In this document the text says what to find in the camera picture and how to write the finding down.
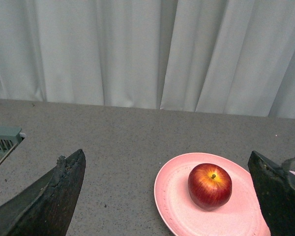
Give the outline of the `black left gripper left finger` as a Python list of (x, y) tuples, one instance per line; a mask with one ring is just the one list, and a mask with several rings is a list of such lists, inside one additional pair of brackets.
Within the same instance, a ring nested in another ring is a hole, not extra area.
[(82, 149), (60, 156), (49, 172), (0, 206), (0, 236), (64, 236), (82, 188)]

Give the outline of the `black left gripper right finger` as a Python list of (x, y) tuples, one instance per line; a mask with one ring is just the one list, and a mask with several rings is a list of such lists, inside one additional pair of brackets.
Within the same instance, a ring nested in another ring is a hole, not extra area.
[(295, 157), (281, 165), (252, 151), (248, 168), (262, 216), (272, 236), (295, 236)]

